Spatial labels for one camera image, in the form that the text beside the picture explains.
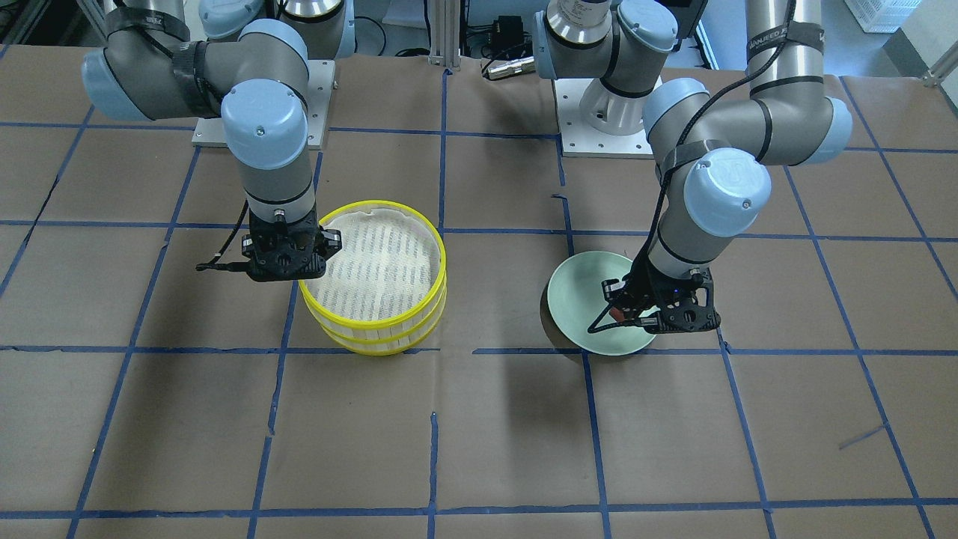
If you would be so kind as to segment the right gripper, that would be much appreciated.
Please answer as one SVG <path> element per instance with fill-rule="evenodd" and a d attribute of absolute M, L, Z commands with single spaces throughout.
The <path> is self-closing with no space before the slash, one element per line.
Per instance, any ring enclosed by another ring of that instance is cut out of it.
<path fill-rule="evenodd" d="M 249 233 L 242 239 L 242 255 L 247 260 L 220 263 L 246 215 L 249 215 Z M 342 248 L 341 231 L 319 225 L 315 210 L 309 210 L 304 218 L 291 224 L 278 210 L 273 222 L 243 210 L 219 252 L 209 262 L 198 264 L 196 269 L 199 272 L 244 272 L 257 282 L 315 279 L 325 274 L 326 261 Z"/>

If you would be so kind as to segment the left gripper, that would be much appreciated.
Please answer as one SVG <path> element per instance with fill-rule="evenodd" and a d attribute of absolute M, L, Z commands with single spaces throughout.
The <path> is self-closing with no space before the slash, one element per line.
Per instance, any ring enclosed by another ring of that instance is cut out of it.
<path fill-rule="evenodd" d="M 589 334 L 630 326 L 641 327 L 651 335 L 698 333 L 721 326 L 709 269 L 695 267 L 689 278 L 674 278 L 650 262 L 636 261 L 623 279 L 602 280 L 601 286 L 608 305 L 589 325 Z M 626 315 L 625 321 L 609 317 L 612 306 Z"/>

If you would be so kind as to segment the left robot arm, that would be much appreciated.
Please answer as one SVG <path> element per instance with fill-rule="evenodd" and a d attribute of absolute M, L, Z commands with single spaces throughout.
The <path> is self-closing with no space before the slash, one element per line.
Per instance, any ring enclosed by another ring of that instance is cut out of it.
<path fill-rule="evenodd" d="M 657 83 L 677 41 L 656 1 L 551 1 L 536 13 L 544 79 L 595 79 L 602 96 L 642 107 L 659 194 L 649 236 L 623 277 L 603 281 L 586 331 L 719 327 L 711 263 L 769 200 L 769 166 L 827 162 L 851 137 L 848 106 L 823 82 L 819 1 L 747 4 L 745 76 L 711 94 L 692 78 Z"/>

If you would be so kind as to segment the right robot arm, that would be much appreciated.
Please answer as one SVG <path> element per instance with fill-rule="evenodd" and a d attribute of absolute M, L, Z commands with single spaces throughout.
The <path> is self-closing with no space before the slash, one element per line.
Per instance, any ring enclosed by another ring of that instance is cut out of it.
<path fill-rule="evenodd" d="M 322 277 L 342 249 L 316 216 L 308 156 L 308 45 L 280 19 L 251 20 L 236 40 L 192 40 L 180 1 L 116 1 L 106 47 L 85 55 L 82 81 L 117 121 L 219 118 L 237 160 L 249 232 L 241 261 L 215 255 L 196 269 L 257 282 Z"/>

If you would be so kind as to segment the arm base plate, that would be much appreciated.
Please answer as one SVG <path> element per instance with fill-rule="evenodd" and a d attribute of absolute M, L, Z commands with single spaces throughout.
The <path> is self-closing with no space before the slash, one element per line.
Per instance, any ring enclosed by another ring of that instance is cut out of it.
<path fill-rule="evenodd" d="M 332 59 L 311 59 L 307 96 L 308 149 L 324 150 L 326 126 L 329 119 L 335 81 L 336 62 Z M 199 119 L 194 129 L 192 143 L 196 147 L 226 147 L 222 119 Z"/>
<path fill-rule="evenodd" d="M 616 95 L 599 79 L 553 82 L 562 156 L 653 158 L 642 119 L 647 96 Z"/>

